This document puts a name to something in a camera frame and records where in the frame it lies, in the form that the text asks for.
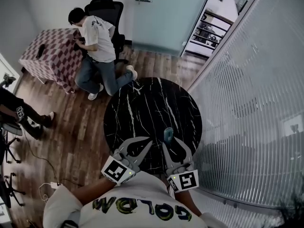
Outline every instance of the floor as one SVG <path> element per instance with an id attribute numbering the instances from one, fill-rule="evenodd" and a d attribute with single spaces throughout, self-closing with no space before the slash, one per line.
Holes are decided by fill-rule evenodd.
<path id="1" fill-rule="evenodd" d="M 130 60 L 139 77 L 162 77 L 183 87 L 191 82 L 205 63 L 204 59 L 190 54 L 185 54 L 183 58 L 172 57 L 132 50 L 130 47 L 124 48 L 121 58 Z M 45 129 L 41 140 L 26 134 L 33 153 L 52 163 L 56 177 L 46 161 L 30 153 L 25 135 L 20 138 L 20 142 L 14 142 L 11 148 L 22 163 L 3 163 L 5 175 L 11 172 L 17 175 L 13 180 L 14 188 L 26 192 L 25 196 L 17 194 L 19 200 L 25 203 L 24 207 L 19 207 L 12 199 L 10 213 L 14 224 L 20 228 L 27 227 L 26 220 L 30 219 L 42 227 L 45 203 L 38 191 L 41 184 L 56 182 L 57 179 L 72 190 L 77 185 L 71 181 L 84 185 L 99 178 L 102 153 L 109 151 L 104 137 L 103 119 L 110 96 L 103 91 L 91 102 L 87 99 L 88 93 L 82 90 L 67 95 L 55 82 L 49 81 L 43 85 L 28 73 L 24 74 L 17 96 L 40 114 L 51 111 L 57 113 L 53 127 Z M 44 185 L 41 193 L 51 195 L 53 190 Z"/>

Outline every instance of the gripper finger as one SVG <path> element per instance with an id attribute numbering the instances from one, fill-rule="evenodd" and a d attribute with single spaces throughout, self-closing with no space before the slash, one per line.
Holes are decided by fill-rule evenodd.
<path id="1" fill-rule="evenodd" d="M 191 149 L 180 139 L 174 137 L 176 142 L 179 143 L 179 145 L 181 147 L 183 147 L 183 149 L 186 151 L 186 157 L 185 157 L 185 162 L 190 162 L 192 161 L 192 152 L 191 152 Z"/>
<path id="2" fill-rule="evenodd" d="M 119 151 L 126 156 L 128 154 L 128 146 L 131 143 L 139 142 L 148 139 L 149 137 L 134 137 L 130 139 L 126 139 L 120 146 L 119 146 Z"/>
<path id="3" fill-rule="evenodd" d="M 140 154 L 138 156 L 132 157 L 132 156 L 128 156 L 126 157 L 127 159 L 129 159 L 130 161 L 132 161 L 134 164 L 136 164 L 137 166 L 139 166 L 142 161 L 144 160 L 145 156 L 147 155 L 147 153 L 149 152 L 151 146 L 153 144 L 153 141 L 151 140 L 145 147 L 144 149 L 140 152 Z"/>
<path id="4" fill-rule="evenodd" d="M 174 162 L 172 161 L 170 155 L 169 155 L 169 151 L 167 149 L 167 146 L 164 142 L 162 142 L 162 151 L 165 155 L 165 160 L 166 160 L 166 164 L 167 164 L 167 169 L 173 168 L 174 167 Z"/>

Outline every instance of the glass door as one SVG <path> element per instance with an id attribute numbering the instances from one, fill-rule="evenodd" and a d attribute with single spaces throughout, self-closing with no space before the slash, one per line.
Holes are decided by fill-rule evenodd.
<path id="1" fill-rule="evenodd" d="M 134 0 L 133 48 L 181 55 L 207 0 Z"/>

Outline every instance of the foot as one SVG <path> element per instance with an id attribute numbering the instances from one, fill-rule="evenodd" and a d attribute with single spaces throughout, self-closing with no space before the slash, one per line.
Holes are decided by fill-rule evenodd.
<path id="1" fill-rule="evenodd" d="M 55 112 L 50 112 L 50 114 L 47 115 L 46 122 L 43 125 L 47 128 L 50 128 L 53 124 L 54 118 L 55 118 Z"/>
<path id="2" fill-rule="evenodd" d="M 42 134 L 43 134 L 43 127 L 42 127 L 42 125 L 39 125 L 38 127 L 34 127 L 34 132 L 33 133 L 31 133 L 30 135 L 32 135 L 32 137 L 34 138 L 34 139 L 40 139 L 41 138 L 41 136 L 42 136 Z"/>
<path id="3" fill-rule="evenodd" d="M 130 70 L 132 73 L 133 73 L 133 80 L 136 80 L 137 79 L 137 72 L 134 70 L 134 67 L 132 65 L 128 65 L 127 67 L 127 70 Z"/>
<path id="4" fill-rule="evenodd" d="M 50 112 L 50 114 L 48 116 L 51 118 L 51 122 L 52 122 L 55 117 L 55 112 Z"/>
<path id="5" fill-rule="evenodd" d="M 99 92 L 101 92 L 103 89 L 104 89 L 104 86 L 103 86 L 103 85 L 100 85 Z M 90 101 L 93 101 L 93 100 L 95 100 L 95 99 L 97 98 L 97 96 L 98 96 L 98 93 L 97 93 L 97 94 L 89 94 L 88 99 L 89 99 Z"/>

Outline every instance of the black office chair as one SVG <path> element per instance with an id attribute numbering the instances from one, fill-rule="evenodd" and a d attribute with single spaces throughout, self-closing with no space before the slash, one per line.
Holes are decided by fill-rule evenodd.
<path id="1" fill-rule="evenodd" d="M 25 206 L 24 203 L 20 203 L 19 200 L 17 199 L 15 192 L 21 193 L 25 195 L 25 192 L 18 191 L 13 188 L 12 186 L 12 177 L 16 176 L 15 173 L 11 173 L 10 177 L 9 176 L 4 176 L 4 181 L 0 180 L 0 197 L 2 198 L 4 204 L 10 209 L 11 207 L 11 202 L 10 202 L 10 196 L 14 197 L 16 202 L 19 204 L 19 206 Z"/>
<path id="2" fill-rule="evenodd" d="M 19 139 L 14 138 L 12 141 L 8 142 L 7 139 L 7 134 L 6 137 L 3 136 L 3 130 L 0 128 L 0 165 L 2 165 L 3 160 L 4 160 L 4 155 L 6 155 L 6 162 L 10 163 L 10 161 L 8 161 L 8 156 L 7 153 L 9 152 L 11 154 L 11 156 L 13 157 L 13 159 L 17 162 L 17 163 L 21 163 L 21 161 L 18 161 L 15 159 L 14 155 L 12 154 L 12 152 L 10 151 L 10 144 L 12 142 L 14 142 L 15 140 L 19 141 Z M 4 176 L 4 180 L 2 179 L 2 175 L 0 174 L 0 197 L 2 198 L 3 202 L 5 203 L 5 205 L 10 208 L 11 207 L 11 203 L 10 203 L 10 196 L 14 197 L 14 199 L 16 200 L 16 202 L 20 205 L 20 206 L 24 206 L 24 203 L 20 203 L 15 195 L 15 192 L 21 193 L 23 195 L 25 195 L 25 192 L 22 191 L 18 191 L 16 189 L 13 188 L 12 186 L 12 177 L 16 176 L 15 173 L 11 173 L 10 177 L 9 176 Z"/>
<path id="3" fill-rule="evenodd" d="M 86 5 L 85 13 L 88 16 L 97 16 L 115 26 L 115 33 L 112 38 L 114 45 L 116 60 L 114 63 L 124 62 L 129 63 L 126 59 L 119 59 L 119 54 L 124 50 L 125 36 L 120 35 L 118 31 L 119 20 L 124 9 L 122 2 L 113 0 L 92 0 L 90 4 Z"/>
<path id="4" fill-rule="evenodd" d="M 0 127 L 0 160 L 3 160 L 4 155 L 5 155 L 6 163 L 10 164 L 11 162 L 8 161 L 8 153 L 9 153 L 12 156 L 12 158 L 14 159 L 15 162 L 21 163 L 21 160 L 17 160 L 15 158 L 15 156 L 13 155 L 13 153 L 10 151 L 10 145 L 15 141 L 19 142 L 20 139 L 14 137 L 11 141 L 8 141 L 8 134 L 6 134 L 6 136 L 4 136 L 3 135 L 4 130 L 1 127 Z"/>

